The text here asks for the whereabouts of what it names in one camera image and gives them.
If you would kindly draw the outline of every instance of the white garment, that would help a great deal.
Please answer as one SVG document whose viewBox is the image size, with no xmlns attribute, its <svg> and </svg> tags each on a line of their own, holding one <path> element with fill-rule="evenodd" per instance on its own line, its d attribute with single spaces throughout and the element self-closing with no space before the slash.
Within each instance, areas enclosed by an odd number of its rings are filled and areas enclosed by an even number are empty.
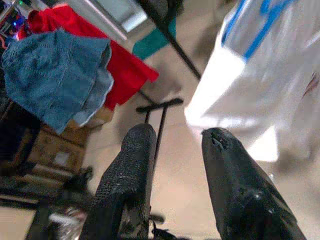
<svg viewBox="0 0 320 240">
<path fill-rule="evenodd" d="M 320 1 L 242 0 L 241 4 L 224 19 L 185 109 L 187 124 L 199 140 L 204 129 L 227 128 L 257 161 L 276 161 L 282 148 L 308 157 L 307 139 L 320 117 L 318 86 L 306 93 L 320 73 Z M 248 54 L 279 6 L 284 7 Z M 305 100 L 308 95 L 313 100 Z"/>
</svg>

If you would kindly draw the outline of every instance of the blue denim cloth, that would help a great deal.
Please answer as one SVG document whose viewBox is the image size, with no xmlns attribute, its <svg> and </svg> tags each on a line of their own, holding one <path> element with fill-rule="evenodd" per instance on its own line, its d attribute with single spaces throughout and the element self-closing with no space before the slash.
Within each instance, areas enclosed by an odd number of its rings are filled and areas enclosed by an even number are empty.
<svg viewBox="0 0 320 240">
<path fill-rule="evenodd" d="M 106 38 L 62 30 L 13 42 L 2 55 L 7 95 L 60 134 L 96 83 Z"/>
<path fill-rule="evenodd" d="M 96 81 L 92 90 L 85 101 L 80 112 L 77 112 L 73 120 L 82 127 L 91 117 L 103 106 L 106 101 L 107 94 L 111 91 L 114 85 L 114 79 L 106 68 L 111 58 L 111 48 L 107 47 L 102 55 L 101 63 L 97 69 Z"/>
</svg>

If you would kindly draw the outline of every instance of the denim jacket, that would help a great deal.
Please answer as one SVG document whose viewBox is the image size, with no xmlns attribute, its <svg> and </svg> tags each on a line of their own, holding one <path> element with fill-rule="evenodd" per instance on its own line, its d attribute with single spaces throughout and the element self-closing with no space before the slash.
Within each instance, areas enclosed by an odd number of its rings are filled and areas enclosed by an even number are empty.
<svg viewBox="0 0 320 240">
<path fill-rule="evenodd" d="M 63 30 L 13 42 L 2 55 L 7 95 L 60 134 L 88 103 L 97 78 L 101 79 L 102 62 L 107 64 L 103 56 L 108 54 L 109 39 L 79 37 Z M 105 70 L 100 76 L 109 74 Z M 113 83 L 109 77 L 107 90 Z"/>
</svg>

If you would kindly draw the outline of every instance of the blue stripe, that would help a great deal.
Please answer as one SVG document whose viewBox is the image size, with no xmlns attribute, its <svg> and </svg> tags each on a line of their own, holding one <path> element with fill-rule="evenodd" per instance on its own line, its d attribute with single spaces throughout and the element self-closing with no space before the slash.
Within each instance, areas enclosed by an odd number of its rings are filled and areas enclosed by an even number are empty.
<svg viewBox="0 0 320 240">
<path fill-rule="evenodd" d="M 260 11 L 262 13 L 268 13 L 268 19 L 263 26 L 262 30 L 258 33 L 256 38 L 253 40 L 251 46 L 248 48 L 246 53 L 244 54 L 244 58 L 246 60 L 250 59 L 252 55 L 255 53 L 257 48 L 260 46 L 262 41 L 264 40 L 265 36 L 268 34 L 270 28 L 272 27 L 273 23 L 276 21 L 276 19 L 281 15 L 281 13 L 289 6 L 289 4 L 298 1 L 298 0 L 285 0 L 282 3 L 279 3 L 275 5 L 272 9 L 269 10 L 268 8 L 270 5 L 270 0 L 264 0 L 261 4 Z"/>
<path fill-rule="evenodd" d="M 271 0 L 264 0 L 260 7 L 261 15 L 267 14 L 269 10 Z"/>
<path fill-rule="evenodd" d="M 245 6 L 246 1 L 247 1 L 247 0 L 241 0 L 241 2 L 240 2 L 239 5 L 238 5 L 237 10 L 235 11 L 234 16 L 232 17 L 232 19 L 230 20 L 230 22 L 227 24 L 226 29 L 225 29 L 225 31 L 224 31 L 224 34 L 223 34 L 223 36 L 222 36 L 222 40 L 221 40 L 222 46 L 225 44 L 227 37 L 229 36 L 232 28 L 234 27 L 236 21 L 238 20 L 240 13 L 241 13 L 242 9 L 243 9 L 244 6 Z"/>
</svg>

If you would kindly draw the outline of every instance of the teal cloth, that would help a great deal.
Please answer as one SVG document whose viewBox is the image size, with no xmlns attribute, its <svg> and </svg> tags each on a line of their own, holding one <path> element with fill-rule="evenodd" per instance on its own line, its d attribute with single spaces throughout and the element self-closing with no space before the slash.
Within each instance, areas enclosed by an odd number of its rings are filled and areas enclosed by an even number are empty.
<svg viewBox="0 0 320 240">
<path fill-rule="evenodd" d="M 177 35 L 176 31 L 176 18 L 174 18 L 169 24 L 169 32 L 175 38 Z M 158 50 L 165 47 L 169 41 L 162 34 L 162 32 L 156 28 L 149 35 L 145 36 L 143 39 L 137 41 L 134 46 L 132 53 L 138 58 L 145 60 L 150 57 Z"/>
</svg>

